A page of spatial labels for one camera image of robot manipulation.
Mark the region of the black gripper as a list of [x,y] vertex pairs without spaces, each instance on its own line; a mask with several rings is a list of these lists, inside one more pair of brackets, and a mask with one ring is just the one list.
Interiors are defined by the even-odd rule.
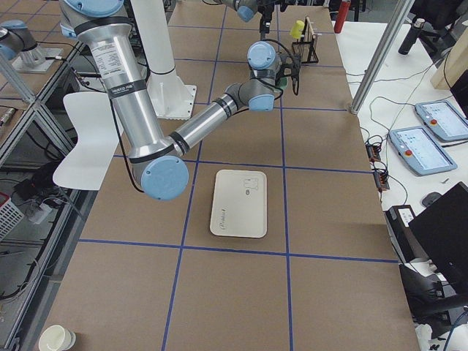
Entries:
[[299,91],[300,88],[300,70],[301,70],[301,57],[299,55],[292,54],[280,54],[279,58],[281,64],[277,75],[283,75],[291,80],[292,90]]
[[282,12],[286,10],[285,0],[257,0],[257,11],[264,18],[271,18],[276,5],[280,6]]

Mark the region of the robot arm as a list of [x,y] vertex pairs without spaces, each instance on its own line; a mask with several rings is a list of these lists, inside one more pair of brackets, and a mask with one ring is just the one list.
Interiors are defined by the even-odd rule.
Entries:
[[281,11],[285,11],[290,4],[295,1],[281,0],[214,0],[203,1],[204,4],[215,6],[225,5],[236,11],[238,17],[244,22],[249,22],[257,13],[261,14],[261,19],[270,22],[276,5]]
[[156,200],[179,196],[189,181],[182,160],[191,148],[243,107],[266,112],[291,83],[301,59],[261,38],[246,54],[249,79],[229,85],[199,113],[195,86],[177,75],[160,1],[61,1],[61,29],[87,45],[110,101],[114,124],[130,144],[127,171],[136,190]]

